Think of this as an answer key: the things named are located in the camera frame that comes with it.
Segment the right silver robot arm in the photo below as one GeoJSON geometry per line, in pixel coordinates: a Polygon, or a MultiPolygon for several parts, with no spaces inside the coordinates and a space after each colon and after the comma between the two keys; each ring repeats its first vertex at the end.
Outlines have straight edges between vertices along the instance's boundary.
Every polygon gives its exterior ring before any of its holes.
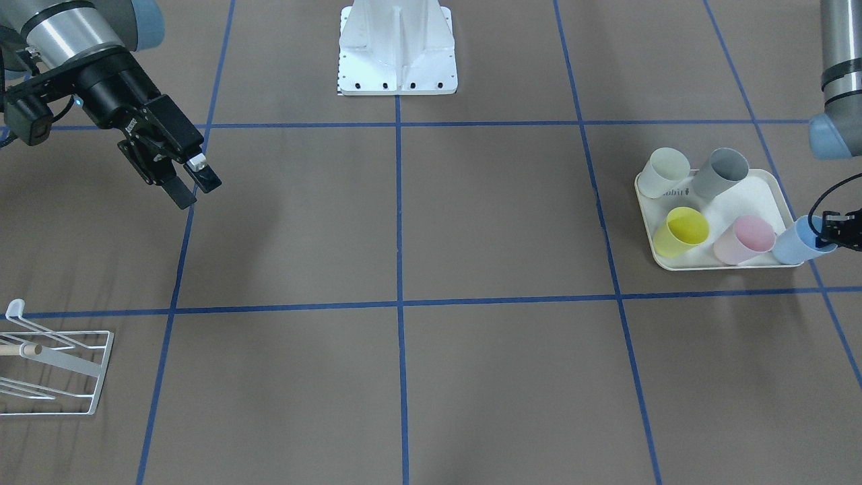
{"type": "Polygon", "coordinates": [[[160,46],[164,15],[155,1],[3,1],[2,145],[46,141],[62,119],[50,104],[80,103],[96,128],[123,133],[118,148],[143,181],[181,209],[196,202],[176,174],[182,166],[200,191],[222,182],[207,163],[204,138],[135,53],[160,46]]]}

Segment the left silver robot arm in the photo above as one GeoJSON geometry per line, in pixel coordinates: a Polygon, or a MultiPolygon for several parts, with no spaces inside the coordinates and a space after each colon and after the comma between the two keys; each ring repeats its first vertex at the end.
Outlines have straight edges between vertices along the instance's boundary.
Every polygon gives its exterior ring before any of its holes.
{"type": "MultiPolygon", "coordinates": [[[[823,113],[809,121],[809,146],[819,160],[840,160],[861,154],[861,3],[822,1],[821,90],[823,113]]],[[[834,245],[860,251],[860,211],[824,211],[821,224],[814,217],[833,191],[860,179],[853,175],[819,196],[807,213],[807,224],[818,248],[834,245]]]]}

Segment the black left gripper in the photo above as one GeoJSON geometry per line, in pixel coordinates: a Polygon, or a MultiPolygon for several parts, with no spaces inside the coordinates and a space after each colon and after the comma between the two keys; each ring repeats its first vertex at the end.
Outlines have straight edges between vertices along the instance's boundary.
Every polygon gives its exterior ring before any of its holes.
{"type": "Polygon", "coordinates": [[[847,212],[823,212],[823,225],[834,225],[834,237],[819,234],[816,248],[819,251],[835,251],[839,246],[861,251],[861,209],[847,212]]]}

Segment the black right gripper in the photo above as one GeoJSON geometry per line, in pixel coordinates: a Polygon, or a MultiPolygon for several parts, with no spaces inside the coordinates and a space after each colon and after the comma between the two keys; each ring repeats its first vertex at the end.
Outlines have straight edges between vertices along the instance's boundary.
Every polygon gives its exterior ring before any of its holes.
{"type": "Polygon", "coordinates": [[[123,132],[123,153],[148,184],[161,185],[182,211],[197,197],[175,177],[175,163],[204,193],[222,185],[204,156],[201,132],[125,47],[105,47],[34,75],[26,81],[26,91],[45,102],[76,96],[95,126],[123,132]]]}

